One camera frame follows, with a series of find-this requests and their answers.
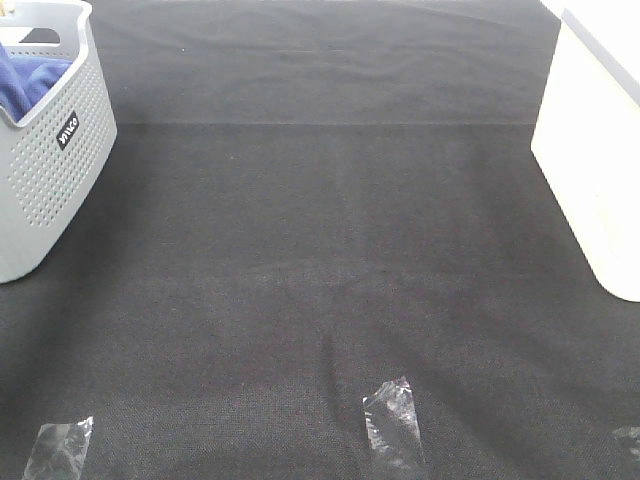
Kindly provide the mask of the blue microfibre towel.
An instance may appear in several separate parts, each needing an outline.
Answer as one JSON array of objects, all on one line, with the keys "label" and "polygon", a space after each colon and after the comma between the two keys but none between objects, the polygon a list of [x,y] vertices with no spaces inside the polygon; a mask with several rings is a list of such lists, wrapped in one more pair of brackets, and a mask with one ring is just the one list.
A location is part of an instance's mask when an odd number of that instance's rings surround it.
[{"label": "blue microfibre towel", "polygon": [[71,65],[66,59],[13,56],[1,46],[1,107],[19,122]]}]

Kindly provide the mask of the black table cloth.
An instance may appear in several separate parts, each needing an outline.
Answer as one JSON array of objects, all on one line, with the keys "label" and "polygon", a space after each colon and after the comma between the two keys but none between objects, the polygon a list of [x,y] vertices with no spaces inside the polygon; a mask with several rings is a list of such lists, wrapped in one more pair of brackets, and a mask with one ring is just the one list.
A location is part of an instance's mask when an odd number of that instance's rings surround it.
[{"label": "black table cloth", "polygon": [[87,479],[373,479],[412,387],[432,479],[634,479],[639,308],[530,143],[537,1],[97,1],[111,156],[1,290],[1,475],[93,416]]}]

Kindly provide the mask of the clear tape strip middle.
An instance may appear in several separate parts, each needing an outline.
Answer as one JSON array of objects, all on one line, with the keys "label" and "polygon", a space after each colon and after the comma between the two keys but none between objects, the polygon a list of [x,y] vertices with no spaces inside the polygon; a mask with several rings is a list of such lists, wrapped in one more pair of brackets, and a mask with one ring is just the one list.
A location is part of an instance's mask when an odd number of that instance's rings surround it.
[{"label": "clear tape strip middle", "polygon": [[413,391],[405,376],[383,382],[362,399],[374,462],[396,477],[420,474],[425,456]]}]

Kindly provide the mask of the clear tape strip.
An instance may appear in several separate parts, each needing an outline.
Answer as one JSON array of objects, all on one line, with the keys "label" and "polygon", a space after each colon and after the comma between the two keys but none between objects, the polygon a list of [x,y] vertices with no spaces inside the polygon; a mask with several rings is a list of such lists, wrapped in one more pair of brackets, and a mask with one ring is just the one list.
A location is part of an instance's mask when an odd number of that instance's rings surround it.
[{"label": "clear tape strip", "polygon": [[90,445],[94,417],[40,427],[22,478],[79,480]]},{"label": "clear tape strip", "polygon": [[362,399],[374,462],[396,477],[420,474],[425,456],[413,391],[405,376],[383,382]]},{"label": "clear tape strip", "polygon": [[623,426],[615,429],[612,435],[627,460],[634,465],[638,465],[640,459],[640,427]]}]

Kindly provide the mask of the grey perforated laundry basket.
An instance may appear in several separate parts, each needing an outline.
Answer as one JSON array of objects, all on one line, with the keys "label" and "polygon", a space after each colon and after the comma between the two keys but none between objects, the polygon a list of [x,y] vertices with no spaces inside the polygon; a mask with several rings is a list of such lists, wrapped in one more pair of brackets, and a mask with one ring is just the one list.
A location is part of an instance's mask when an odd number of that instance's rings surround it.
[{"label": "grey perforated laundry basket", "polygon": [[3,28],[49,29],[52,43],[6,42],[12,60],[68,69],[22,119],[1,112],[1,280],[33,271],[74,218],[117,136],[85,1],[4,1]]}]

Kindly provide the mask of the white storage bin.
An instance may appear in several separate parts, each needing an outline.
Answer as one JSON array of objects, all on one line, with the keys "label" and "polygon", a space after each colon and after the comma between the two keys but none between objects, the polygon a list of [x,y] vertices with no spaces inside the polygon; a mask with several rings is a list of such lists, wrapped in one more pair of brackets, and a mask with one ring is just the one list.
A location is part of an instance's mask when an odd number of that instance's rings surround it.
[{"label": "white storage bin", "polygon": [[639,4],[568,1],[531,143],[600,285],[639,299]]}]

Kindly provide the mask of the clear tape strip left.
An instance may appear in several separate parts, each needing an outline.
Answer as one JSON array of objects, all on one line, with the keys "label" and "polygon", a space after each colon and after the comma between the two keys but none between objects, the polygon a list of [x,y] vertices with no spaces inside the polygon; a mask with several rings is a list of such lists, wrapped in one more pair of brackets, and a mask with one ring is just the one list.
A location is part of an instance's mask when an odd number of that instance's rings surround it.
[{"label": "clear tape strip left", "polygon": [[90,445],[94,417],[40,427],[22,478],[79,480]]}]

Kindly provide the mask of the clear tape strip right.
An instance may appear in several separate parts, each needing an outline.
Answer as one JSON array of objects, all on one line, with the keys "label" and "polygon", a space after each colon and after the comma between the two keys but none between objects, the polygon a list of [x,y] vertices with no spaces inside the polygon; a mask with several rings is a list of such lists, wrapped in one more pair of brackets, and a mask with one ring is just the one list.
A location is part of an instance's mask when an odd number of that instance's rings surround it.
[{"label": "clear tape strip right", "polygon": [[640,427],[623,426],[615,429],[612,435],[627,460],[634,465],[638,465],[640,459]]}]

